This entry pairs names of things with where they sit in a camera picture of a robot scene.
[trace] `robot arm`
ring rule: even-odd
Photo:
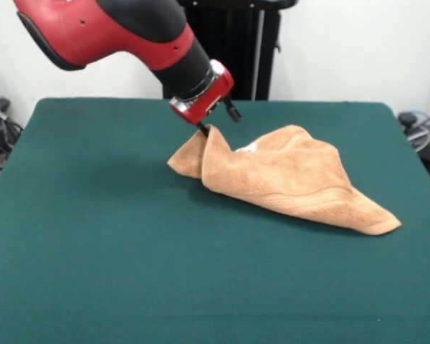
[[[82,70],[119,51],[141,60],[175,96],[172,109],[197,125],[229,99],[229,71],[210,60],[176,0],[14,0],[34,41],[59,68]]]

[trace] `tag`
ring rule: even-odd
[[[255,153],[258,149],[258,143],[250,143],[247,147],[240,148],[236,150],[236,152],[248,152],[248,153]]]

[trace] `green felt surface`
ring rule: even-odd
[[[391,111],[237,102],[233,149],[288,124],[336,145],[403,227],[369,237],[177,176],[163,100],[43,100],[0,178],[0,344],[430,343],[430,179]]]

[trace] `towel fold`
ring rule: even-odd
[[[233,151],[220,131],[198,131],[168,161],[216,193],[310,221],[382,235],[401,226],[354,188],[338,150],[289,125]]]

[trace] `towel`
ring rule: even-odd
[[[378,236],[401,226],[354,188],[338,149],[288,125],[232,150],[215,126],[198,131],[168,160],[176,173],[270,211]]]

